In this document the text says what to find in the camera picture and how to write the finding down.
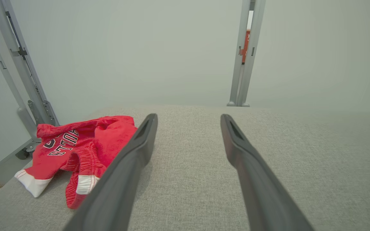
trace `gray cushion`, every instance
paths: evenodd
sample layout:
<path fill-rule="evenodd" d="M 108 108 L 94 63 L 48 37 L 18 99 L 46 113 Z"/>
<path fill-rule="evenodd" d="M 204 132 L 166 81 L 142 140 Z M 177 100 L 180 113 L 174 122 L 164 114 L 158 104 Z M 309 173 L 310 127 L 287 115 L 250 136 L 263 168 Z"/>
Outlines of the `gray cushion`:
<path fill-rule="evenodd" d="M 225 157 L 220 115 L 230 114 L 316 230 L 370 230 L 370 114 L 237 107 L 107 108 L 87 119 L 157 113 L 153 156 L 129 230 L 248 230 L 235 169 Z M 61 230 L 70 174 L 38 198 L 12 179 L 0 190 L 0 230 Z"/>

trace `red fabric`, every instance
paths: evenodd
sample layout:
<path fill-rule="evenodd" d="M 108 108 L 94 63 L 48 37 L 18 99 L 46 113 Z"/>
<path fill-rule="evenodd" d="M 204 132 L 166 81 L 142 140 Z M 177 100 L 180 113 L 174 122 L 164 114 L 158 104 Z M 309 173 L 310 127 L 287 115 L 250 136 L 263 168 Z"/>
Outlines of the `red fabric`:
<path fill-rule="evenodd" d="M 39 180 L 51 179 L 59 169 L 73 171 L 66 203 L 76 209 L 86 197 L 76 193 L 78 176 L 102 177 L 136 130 L 129 116 L 107 116 L 60 127 L 40 124 L 37 137 L 42 143 L 35 149 L 32 167 L 25 170 Z"/>

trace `gray metal bar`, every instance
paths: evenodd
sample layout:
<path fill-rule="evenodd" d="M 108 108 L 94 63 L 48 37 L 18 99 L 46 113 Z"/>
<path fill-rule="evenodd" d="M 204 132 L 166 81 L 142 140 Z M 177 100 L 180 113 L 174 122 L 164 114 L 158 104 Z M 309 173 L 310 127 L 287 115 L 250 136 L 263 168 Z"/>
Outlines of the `gray metal bar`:
<path fill-rule="evenodd" d="M 18 54 L 18 51 L 20 50 L 27 51 L 25 48 L 25 41 L 23 40 L 23 36 L 19 29 L 18 21 L 15 18 L 15 13 L 13 12 L 11 3 L 9 1 L 6 1 L 5 3 L 6 5 L 4 5 L 0 0 L 0 30 L 8 48 L 12 51 L 12 60 L 15 64 L 15 67 L 19 73 L 22 83 L 25 86 L 28 96 L 32 102 L 34 102 L 34 110 L 39 112 L 38 114 L 40 115 L 41 123 L 58 126 L 59 124 L 52 108 L 49 108 L 50 114 L 47 113 L 47 108 L 44 105 L 44 101 L 47 99 L 44 91 L 42 90 L 41 83 L 37 77 L 29 54 L 23 56 L 19 56 Z M 11 24 L 6 17 L 6 8 L 9 9 L 10 20 L 15 28 L 15 35 L 13 34 Z M 21 44 L 21 49 L 17 47 L 16 37 L 18 38 L 18 43 Z"/>
<path fill-rule="evenodd" d="M 230 115 L 221 116 L 226 157 L 238 172 L 251 231 L 313 227 Z"/>
<path fill-rule="evenodd" d="M 28 101 L 28 107 L 30 107 L 30 109 L 31 109 L 31 113 L 32 113 L 32 115 L 34 116 L 34 118 L 35 118 L 35 122 L 37 123 L 37 125 L 38 125 L 38 124 L 43 123 L 43 122 L 41 121 L 41 115 L 40 115 L 40 112 L 39 112 L 38 110 L 36 110 L 36 109 L 35 109 L 35 104 L 34 104 L 34 102 L 32 102 L 31 100 L 29 100 L 29 101 Z"/>
<path fill-rule="evenodd" d="M 158 116 L 149 114 L 63 231 L 126 231 L 139 178 L 152 156 Z"/>
<path fill-rule="evenodd" d="M 22 50 L 27 51 L 26 44 L 25 44 L 25 39 L 22 35 L 21 29 L 19 27 L 19 23 L 16 19 L 15 12 L 13 10 L 11 1 L 6 0 L 5 4 L 6 4 L 6 7 L 7 7 L 8 11 L 9 11 L 9 14 L 10 14 L 10 17 L 11 17 L 11 20 L 12 20 L 12 23 L 13 23 L 13 27 L 15 28 L 15 33 L 16 33 L 16 37 L 18 38 L 18 42 L 21 44 Z M 38 108 L 38 110 L 42 110 L 42 109 L 44 110 L 44 113 L 43 113 L 42 116 L 45 117 L 45 114 L 47 115 L 48 121 L 46 123 L 49 123 L 49 124 L 52 124 L 52 125 L 55 125 L 55 126 L 59 126 L 58 119 L 57 119 L 52 107 L 50 106 L 50 109 L 49 109 L 50 114 L 48 114 L 45 106 L 43 105 L 44 101 L 48 101 L 48 99 L 45 95 L 44 89 L 42 88 L 40 79 L 38 78 L 38 74 L 35 70 L 34 64 L 32 63 L 30 55 L 27 54 L 26 56 L 24 56 L 24 58 L 25 58 L 25 62 L 27 64 L 27 68 L 31 72 L 30 79 L 36 85 L 36 87 L 38 89 L 38 97 L 40 99 L 40 101 L 38 101 L 38 102 L 40 102 L 41 105 L 35 104 L 35 106 Z"/>
<path fill-rule="evenodd" d="M 243 54 L 241 55 L 240 51 L 241 49 L 243 50 L 245 46 L 246 26 L 248 25 L 250 3 L 251 0 L 242 1 L 241 21 L 239 22 L 238 43 L 236 44 L 235 64 L 233 66 L 231 96 L 229 97 L 229 103 L 227 104 L 227 106 L 236 106 L 236 96 L 238 95 L 238 84 L 239 77 L 241 75 L 241 65 L 243 58 Z"/>
<path fill-rule="evenodd" d="M 10 73 L 8 72 L 8 69 L 5 68 L 4 60 L 2 59 L 1 54 L 0 54 L 0 69 L 1 69 L 1 72 L 2 72 L 2 74 L 3 74 L 3 76 L 6 80 L 6 83 L 9 86 L 9 89 L 12 92 L 12 95 L 14 96 L 16 102 L 19 105 L 19 109 L 18 109 L 17 113 L 18 113 L 20 119 L 22 120 L 22 123 L 24 123 L 24 125 L 25 125 L 28 133 L 32 137 L 32 139 L 36 139 L 36 130 L 37 130 L 36 124 L 32 120 L 29 113 L 26 111 L 25 103 L 22 101 L 21 95 L 19 94 L 19 91 L 16 88 L 15 83 L 13 82 Z"/>
<path fill-rule="evenodd" d="M 249 10 L 255 9 L 255 0 L 251 0 L 251 5 L 249 5 Z"/>
<path fill-rule="evenodd" d="M 265 10 L 266 0 L 255 1 L 255 11 L 252 17 L 251 35 L 249 36 L 248 51 L 245 58 L 245 69 L 242 74 L 241 88 L 239 89 L 238 99 L 236 105 L 240 107 L 249 107 L 249 103 L 246 102 L 248 95 L 249 83 L 251 81 L 252 69 L 254 67 L 255 54 L 257 52 L 258 41 L 261 32 L 263 12 Z"/>
<path fill-rule="evenodd" d="M 16 41 L 15 41 L 14 34 L 12 33 L 12 30 L 11 30 L 11 25 L 6 19 L 4 6 L 1 1 L 0 1 L 0 31 L 3 34 L 6 46 L 11 51 L 19 51 L 18 45 L 16 44 Z"/>

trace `red object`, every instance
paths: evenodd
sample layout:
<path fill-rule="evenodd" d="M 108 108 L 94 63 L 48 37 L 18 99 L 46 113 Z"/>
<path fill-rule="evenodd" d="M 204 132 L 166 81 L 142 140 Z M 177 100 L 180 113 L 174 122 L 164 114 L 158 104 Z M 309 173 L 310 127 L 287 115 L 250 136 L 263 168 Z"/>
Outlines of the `red object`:
<path fill-rule="evenodd" d="M 242 63 L 244 64 L 245 63 L 245 59 L 246 59 L 246 52 L 248 51 L 248 42 L 249 42 L 249 35 L 250 35 L 251 31 L 250 30 L 247 30 L 246 31 L 246 36 L 245 36 L 245 45 L 243 47 L 243 57 L 242 57 Z"/>
<path fill-rule="evenodd" d="M 38 197 L 59 169 L 72 171 L 66 204 L 76 209 L 136 130 L 129 116 L 106 116 L 60 127 L 39 124 L 37 137 L 42 143 L 34 151 L 32 167 L 15 177 Z"/>

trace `floor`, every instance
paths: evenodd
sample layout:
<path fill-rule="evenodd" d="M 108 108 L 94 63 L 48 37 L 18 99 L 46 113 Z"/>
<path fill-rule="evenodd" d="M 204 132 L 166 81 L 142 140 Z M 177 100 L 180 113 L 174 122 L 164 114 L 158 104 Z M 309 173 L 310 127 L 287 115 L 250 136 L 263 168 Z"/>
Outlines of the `floor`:
<path fill-rule="evenodd" d="M 31 157 L 18 159 L 15 155 L 11 155 L 5 162 L 0 162 L 0 187 L 11 180 L 14 174 L 31 160 Z"/>

